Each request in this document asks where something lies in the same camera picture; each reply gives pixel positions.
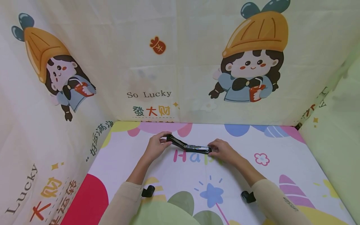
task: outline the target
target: black plastic foot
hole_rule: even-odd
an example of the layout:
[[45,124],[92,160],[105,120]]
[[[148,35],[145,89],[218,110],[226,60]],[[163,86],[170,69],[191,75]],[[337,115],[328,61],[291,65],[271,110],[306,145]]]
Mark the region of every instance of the black plastic foot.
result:
[[251,193],[249,194],[249,192],[243,191],[243,192],[241,193],[241,197],[243,197],[243,199],[245,199],[246,203],[248,203],[248,204],[249,204],[249,203],[252,203],[252,202],[256,202],[256,198],[255,198],[253,192],[251,192]]
[[155,191],[155,187],[152,185],[149,185],[147,189],[143,189],[143,192],[141,193],[141,197],[144,198],[151,198],[153,196],[153,193]]

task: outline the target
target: red circle print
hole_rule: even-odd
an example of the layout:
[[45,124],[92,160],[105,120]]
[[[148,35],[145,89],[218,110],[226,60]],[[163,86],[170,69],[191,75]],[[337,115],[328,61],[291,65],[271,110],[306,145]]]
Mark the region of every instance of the red circle print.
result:
[[61,225],[98,225],[108,205],[104,184],[97,177],[87,174]]

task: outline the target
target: black bow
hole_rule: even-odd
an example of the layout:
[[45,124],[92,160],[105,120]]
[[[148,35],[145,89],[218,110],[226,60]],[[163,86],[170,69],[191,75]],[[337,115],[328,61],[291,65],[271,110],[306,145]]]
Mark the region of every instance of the black bow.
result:
[[236,78],[233,82],[233,86],[232,89],[234,91],[239,91],[241,89],[243,89],[244,87],[256,87],[260,85],[260,81],[258,79],[260,79],[262,81],[262,77],[255,77],[251,80],[248,80],[246,78]]

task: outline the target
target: orange hat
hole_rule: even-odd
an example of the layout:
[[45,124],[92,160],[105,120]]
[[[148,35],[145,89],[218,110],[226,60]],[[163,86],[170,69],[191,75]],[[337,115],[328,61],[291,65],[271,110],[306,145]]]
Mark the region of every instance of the orange hat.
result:
[[245,20],[222,52],[224,58],[254,50],[283,51],[288,43],[288,24],[278,12],[262,12]]
[[40,82],[46,82],[46,64],[51,57],[70,55],[65,45],[54,35],[44,30],[27,27],[24,30],[27,56]]

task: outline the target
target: pink flower print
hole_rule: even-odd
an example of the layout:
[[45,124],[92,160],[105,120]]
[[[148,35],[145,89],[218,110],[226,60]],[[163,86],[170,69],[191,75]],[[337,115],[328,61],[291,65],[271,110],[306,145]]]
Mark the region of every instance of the pink flower print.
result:
[[257,164],[267,166],[270,163],[270,159],[265,153],[255,153],[254,157]]

